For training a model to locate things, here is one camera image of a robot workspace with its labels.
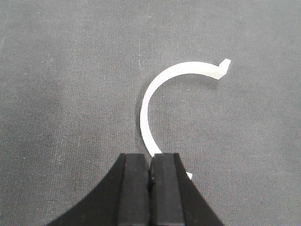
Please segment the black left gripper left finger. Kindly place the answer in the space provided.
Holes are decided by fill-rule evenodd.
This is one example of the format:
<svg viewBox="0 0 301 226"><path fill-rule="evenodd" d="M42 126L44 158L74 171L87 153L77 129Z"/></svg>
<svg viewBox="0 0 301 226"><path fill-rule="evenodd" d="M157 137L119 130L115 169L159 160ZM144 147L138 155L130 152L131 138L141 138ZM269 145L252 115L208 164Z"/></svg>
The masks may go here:
<svg viewBox="0 0 301 226"><path fill-rule="evenodd" d="M120 154L101 182L51 226L147 226L148 168L143 154Z"/></svg>

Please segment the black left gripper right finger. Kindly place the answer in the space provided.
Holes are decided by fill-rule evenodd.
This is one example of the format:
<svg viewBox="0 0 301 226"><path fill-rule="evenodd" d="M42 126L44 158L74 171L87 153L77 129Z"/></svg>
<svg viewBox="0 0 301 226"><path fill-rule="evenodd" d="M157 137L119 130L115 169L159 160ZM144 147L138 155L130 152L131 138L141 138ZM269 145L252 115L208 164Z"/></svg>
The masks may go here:
<svg viewBox="0 0 301 226"><path fill-rule="evenodd" d="M150 184L151 226L224 225L186 174L178 153L152 158Z"/></svg>

